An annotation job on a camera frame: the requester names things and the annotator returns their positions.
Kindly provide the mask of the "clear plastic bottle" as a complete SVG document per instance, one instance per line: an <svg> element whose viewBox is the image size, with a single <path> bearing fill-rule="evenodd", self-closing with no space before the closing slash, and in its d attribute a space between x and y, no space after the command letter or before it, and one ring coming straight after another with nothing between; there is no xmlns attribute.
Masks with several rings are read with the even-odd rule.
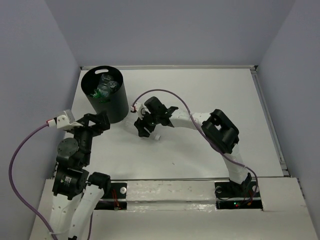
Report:
<svg viewBox="0 0 320 240"><path fill-rule="evenodd" d="M159 141L161 138L161 135L155 130L158 124L159 123L156 121L148 122L140 117L135 121L130 118L126 118L122 121L122 127L127 132L137 135L140 138L149 138L156 141Z"/></svg>

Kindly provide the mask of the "green plastic bottle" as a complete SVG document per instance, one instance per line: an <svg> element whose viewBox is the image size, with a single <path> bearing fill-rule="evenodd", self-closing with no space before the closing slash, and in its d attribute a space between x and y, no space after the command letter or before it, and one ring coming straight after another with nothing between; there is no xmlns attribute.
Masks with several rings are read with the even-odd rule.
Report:
<svg viewBox="0 0 320 240"><path fill-rule="evenodd" d="M109 96L109 92L108 91L103 91L103 90L100 90L100 89L95 89L93 91L93 93L91 93L89 95L91 98L94 98L94 99L101 99L101 98L106 98Z"/></svg>

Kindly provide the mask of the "blue label clear bottle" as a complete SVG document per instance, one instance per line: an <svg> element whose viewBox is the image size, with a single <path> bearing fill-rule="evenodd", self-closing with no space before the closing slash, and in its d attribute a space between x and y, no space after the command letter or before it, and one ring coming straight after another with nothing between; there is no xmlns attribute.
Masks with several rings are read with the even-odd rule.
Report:
<svg viewBox="0 0 320 240"><path fill-rule="evenodd" d="M98 85L97 89L99 89L101 91L108 91L109 92L107 85Z"/></svg>

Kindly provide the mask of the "Pepsi label clear bottle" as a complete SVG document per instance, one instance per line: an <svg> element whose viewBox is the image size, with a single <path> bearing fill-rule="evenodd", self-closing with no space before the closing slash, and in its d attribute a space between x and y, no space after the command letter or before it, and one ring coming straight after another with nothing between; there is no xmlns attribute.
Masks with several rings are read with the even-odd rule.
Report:
<svg viewBox="0 0 320 240"><path fill-rule="evenodd" d="M116 93L120 88L120 84L117 81L111 80L107 82L107 88L110 94Z"/></svg>

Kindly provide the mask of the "green label clear bottle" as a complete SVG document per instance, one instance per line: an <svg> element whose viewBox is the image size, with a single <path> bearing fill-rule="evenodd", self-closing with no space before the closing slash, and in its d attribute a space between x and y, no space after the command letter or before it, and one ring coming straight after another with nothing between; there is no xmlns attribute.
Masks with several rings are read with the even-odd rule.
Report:
<svg viewBox="0 0 320 240"><path fill-rule="evenodd" d="M110 81L113 81L113 80L114 80L114 78L112 75L109 75L107 73L103 73L100 76L99 85L106 86Z"/></svg>

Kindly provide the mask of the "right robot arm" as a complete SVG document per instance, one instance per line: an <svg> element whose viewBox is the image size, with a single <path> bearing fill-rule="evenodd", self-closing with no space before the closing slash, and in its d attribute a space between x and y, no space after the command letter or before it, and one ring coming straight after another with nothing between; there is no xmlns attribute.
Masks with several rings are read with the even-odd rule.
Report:
<svg viewBox="0 0 320 240"><path fill-rule="evenodd" d="M138 136L149 138L156 126L198 130L210 146L222 155L229 174L224 189L231 197L244 196L250 190L252 176L239 151L239 130L220 109L197 113L177 106L166 107L153 96L145 103L134 102L131 112L138 115L134 126Z"/></svg>

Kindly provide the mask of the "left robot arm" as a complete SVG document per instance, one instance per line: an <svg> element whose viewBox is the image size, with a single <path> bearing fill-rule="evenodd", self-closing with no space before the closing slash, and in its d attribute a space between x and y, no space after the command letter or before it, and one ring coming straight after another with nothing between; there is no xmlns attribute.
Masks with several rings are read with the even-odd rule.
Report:
<svg viewBox="0 0 320 240"><path fill-rule="evenodd" d="M93 138L109 130L111 124L106 111L87 113L79 120L65 111L56 123L73 136L57 146L49 234L55 240L79 240L97 203L111 191L109 175L85 170L90 164Z"/></svg>

